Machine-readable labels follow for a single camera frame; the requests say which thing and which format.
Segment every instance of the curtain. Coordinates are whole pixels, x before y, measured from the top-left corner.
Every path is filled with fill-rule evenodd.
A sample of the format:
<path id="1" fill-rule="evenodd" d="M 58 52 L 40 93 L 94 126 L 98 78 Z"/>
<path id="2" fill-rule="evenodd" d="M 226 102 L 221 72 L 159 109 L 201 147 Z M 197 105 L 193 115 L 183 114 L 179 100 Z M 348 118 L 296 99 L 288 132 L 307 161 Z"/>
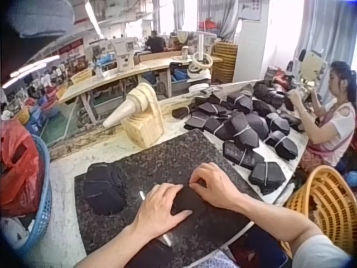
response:
<path id="1" fill-rule="evenodd" d="M 218 24 L 218 36 L 234 40 L 238 24 L 238 0 L 197 0 L 198 22 L 210 18 Z"/>
<path id="2" fill-rule="evenodd" d="M 153 14 L 152 14 L 152 23 L 154 26 L 153 30 L 156 30 L 160 33 L 160 0 L 152 0 L 153 5 Z"/>
<path id="3" fill-rule="evenodd" d="M 295 51 L 320 52 L 331 63 L 345 61 L 351 65 L 357 36 L 357 3 L 345 1 L 305 0 L 300 39 Z M 322 78 L 319 93 L 324 103 L 332 96 L 328 91 L 328 73 Z"/>
<path id="4" fill-rule="evenodd" d="M 173 0 L 175 30 L 182 30 L 185 20 L 185 0 Z"/>

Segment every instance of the red plastic bag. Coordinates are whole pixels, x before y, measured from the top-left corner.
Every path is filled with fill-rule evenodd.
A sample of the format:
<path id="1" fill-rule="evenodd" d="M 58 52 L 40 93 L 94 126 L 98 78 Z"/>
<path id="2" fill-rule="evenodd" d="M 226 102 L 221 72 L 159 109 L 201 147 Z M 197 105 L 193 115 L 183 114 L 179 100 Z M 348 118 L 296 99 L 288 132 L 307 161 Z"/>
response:
<path id="1" fill-rule="evenodd" d="M 44 165 L 30 133 L 17 119 L 1 122 L 1 212 L 13 217 L 37 211 Z"/>

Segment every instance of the table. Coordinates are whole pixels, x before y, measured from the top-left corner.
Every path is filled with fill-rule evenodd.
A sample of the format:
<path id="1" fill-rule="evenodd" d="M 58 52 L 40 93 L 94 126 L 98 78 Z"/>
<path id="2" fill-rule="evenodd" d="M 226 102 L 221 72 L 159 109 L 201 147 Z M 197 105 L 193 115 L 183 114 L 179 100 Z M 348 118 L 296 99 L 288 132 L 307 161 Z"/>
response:
<path id="1" fill-rule="evenodd" d="M 233 83 L 223 85 L 223 91 L 217 95 L 225 94 L 238 90 L 249 82 Z M 185 95 L 173 97 L 160 101 L 163 111 L 167 107 L 187 102 L 188 98 L 199 95 L 199 92 L 188 93 Z M 179 136 L 187 131 L 183 128 L 185 119 L 177 120 L 171 116 L 164 117 L 165 133 L 157 141 L 157 144 L 166 140 Z M 221 151 L 222 146 L 218 138 L 210 133 L 204 132 L 206 137 Z M 300 134 L 291 130 L 289 138 L 292 139 L 298 146 L 298 158 L 296 160 L 286 162 L 280 159 L 273 149 L 261 143 L 256 152 L 268 158 L 270 161 L 276 161 L 282 167 L 282 170 L 287 178 L 286 182 L 275 192 L 261 196 L 262 199 L 269 204 L 273 204 L 279 195 L 283 192 L 288 184 L 292 174 L 295 172 L 298 162 L 307 145 L 308 138 L 304 134 Z M 130 142 L 123 131 L 119 131 L 112 138 L 104 140 L 98 137 L 98 142 L 90 147 L 86 145 L 80 151 L 77 151 L 67 157 L 55 160 L 50 165 L 50 180 L 52 185 L 52 215 L 47 232 L 43 240 L 30 253 L 29 260 L 34 263 L 48 264 L 61 267 L 73 267 L 77 262 L 83 259 L 86 254 L 79 233 L 77 222 L 74 196 L 74 177 L 85 173 L 88 166 L 96 162 L 113 162 L 128 155 L 135 154 L 143 150 Z M 248 180 L 249 170 L 243 169 L 240 166 L 233 166 L 241 176 Z M 252 186 L 253 189 L 261 195 L 258 187 Z M 242 236 L 253 225 L 250 222 L 239 233 L 232 237 L 224 246 L 227 246 Z M 205 259 L 211 257 L 214 253 L 197 260 L 191 266 L 197 265 Z"/>
<path id="2" fill-rule="evenodd" d="M 212 57 L 214 62 L 221 62 L 221 58 Z M 160 80 L 165 84 L 167 90 L 167 96 L 169 98 L 172 97 L 172 86 L 171 86 L 171 73 L 170 73 L 170 63 L 182 63 L 183 65 L 189 65 L 192 60 L 179 60 L 177 57 L 171 58 L 163 58 L 156 60 L 147 60 L 138 65 L 135 65 L 134 68 L 119 72 L 118 69 L 105 71 L 103 73 L 103 77 L 98 78 L 97 76 L 93 76 L 90 79 L 86 79 L 82 82 L 74 84 L 70 86 L 67 91 L 62 95 L 59 100 L 59 103 L 64 103 L 71 99 L 80 96 L 81 101 L 83 102 L 83 106 L 88 113 L 88 116 L 93 124 L 97 123 L 96 112 L 94 109 L 93 102 L 91 100 L 89 92 L 93 89 L 101 87 L 102 85 L 106 85 L 112 83 L 114 81 L 124 79 L 130 76 L 137 75 L 138 81 L 142 82 L 141 74 L 146 73 L 148 71 L 157 71 L 166 69 L 165 72 L 160 72 Z"/>

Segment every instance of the patterned fabric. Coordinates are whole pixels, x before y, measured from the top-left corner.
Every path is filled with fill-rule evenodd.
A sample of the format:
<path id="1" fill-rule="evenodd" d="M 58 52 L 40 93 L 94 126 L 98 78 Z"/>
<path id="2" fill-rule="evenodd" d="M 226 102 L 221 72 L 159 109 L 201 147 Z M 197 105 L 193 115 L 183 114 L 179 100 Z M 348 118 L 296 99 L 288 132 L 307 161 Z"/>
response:
<path id="1" fill-rule="evenodd" d="M 308 149 L 303 153 L 298 168 L 302 169 L 307 175 L 309 175 L 318 166 L 325 165 L 325 162 L 319 155 L 315 155 Z"/>
<path id="2" fill-rule="evenodd" d="M 212 258 L 198 264 L 195 268 L 238 268 L 238 266 L 222 251 L 219 251 Z"/>

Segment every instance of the black textured mat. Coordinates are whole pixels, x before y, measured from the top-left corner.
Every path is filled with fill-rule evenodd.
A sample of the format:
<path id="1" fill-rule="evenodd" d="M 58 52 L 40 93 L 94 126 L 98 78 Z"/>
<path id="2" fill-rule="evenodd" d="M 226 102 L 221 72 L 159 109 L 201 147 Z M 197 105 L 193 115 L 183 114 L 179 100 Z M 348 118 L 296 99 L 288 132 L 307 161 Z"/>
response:
<path id="1" fill-rule="evenodd" d="M 202 162 L 215 162 L 242 193 L 261 200 L 214 145 L 199 130 L 193 130 L 112 163 L 121 167 L 125 174 L 122 180 L 127 205 L 118 214 L 94 214 L 83 197 L 84 174 L 75 178 L 77 218 L 86 252 L 91 253 L 106 244 L 134 220 L 142 202 L 139 191 L 146 195 L 155 184 L 163 182 L 187 185 L 193 169 Z M 202 214 L 197 218 L 189 217 L 168 234 L 174 258 L 167 267 L 187 266 L 206 256 L 250 222 L 241 214 L 204 204 L 206 208 Z"/>

